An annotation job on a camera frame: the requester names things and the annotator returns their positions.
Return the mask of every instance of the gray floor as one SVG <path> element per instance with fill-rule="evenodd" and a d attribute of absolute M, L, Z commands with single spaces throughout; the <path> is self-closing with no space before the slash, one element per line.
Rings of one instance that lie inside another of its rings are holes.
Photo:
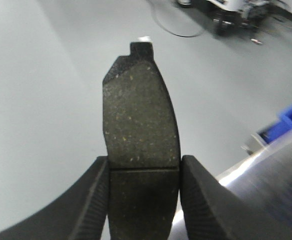
<path fill-rule="evenodd" d="M 195 9 L 153 0 L 0 0 L 0 230 L 39 210 L 106 155 L 102 79 L 129 42 L 150 36 L 182 154 L 214 175 L 246 157 L 249 134 L 292 103 L 292 30 L 267 21 L 216 39 Z"/>

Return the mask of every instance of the brake pad friction material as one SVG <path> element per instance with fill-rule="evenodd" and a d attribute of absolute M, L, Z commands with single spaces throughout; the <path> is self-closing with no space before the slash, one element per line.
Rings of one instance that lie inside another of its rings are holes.
<path fill-rule="evenodd" d="M 175 114 L 152 44 L 133 42 L 103 81 L 112 240 L 167 240 L 179 190 Z"/>
<path fill-rule="evenodd" d="M 104 79 L 103 95 L 111 168 L 179 166 L 175 115 L 150 43 L 131 43 L 131 55 L 118 57 Z"/>

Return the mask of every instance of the blue bin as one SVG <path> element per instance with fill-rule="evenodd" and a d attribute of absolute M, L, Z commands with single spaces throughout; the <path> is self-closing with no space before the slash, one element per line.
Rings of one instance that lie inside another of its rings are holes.
<path fill-rule="evenodd" d="M 292 105 L 278 115 L 279 121 L 267 130 L 263 136 L 266 143 L 270 143 L 292 129 Z"/>

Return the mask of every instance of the black cable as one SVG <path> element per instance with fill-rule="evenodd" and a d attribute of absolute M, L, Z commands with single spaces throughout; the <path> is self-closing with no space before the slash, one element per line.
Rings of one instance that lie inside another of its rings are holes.
<path fill-rule="evenodd" d="M 202 35 L 206 29 L 205 27 L 203 27 L 198 33 L 194 34 L 194 35 L 180 35 L 180 34 L 176 34 L 172 31 L 170 31 L 169 29 L 167 29 L 159 20 L 158 20 L 158 17 L 157 17 L 157 14 L 156 14 L 156 7 L 155 7 L 155 4 L 151 1 L 151 0 L 145 0 L 146 2 L 149 3 L 150 5 L 150 9 L 151 9 L 151 16 L 152 16 L 152 19 L 154 20 L 154 22 L 161 28 L 163 29 L 164 31 L 174 35 L 174 36 L 177 36 L 177 37 L 181 37 L 181 38 L 195 38 L 195 37 L 198 37 L 200 35 Z"/>

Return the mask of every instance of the caster wheel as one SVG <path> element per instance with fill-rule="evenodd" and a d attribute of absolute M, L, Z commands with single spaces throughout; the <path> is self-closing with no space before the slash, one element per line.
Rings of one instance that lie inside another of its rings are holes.
<path fill-rule="evenodd" d="M 176 2 L 180 7 L 184 8 L 184 9 L 192 7 L 191 0 L 176 0 Z"/>

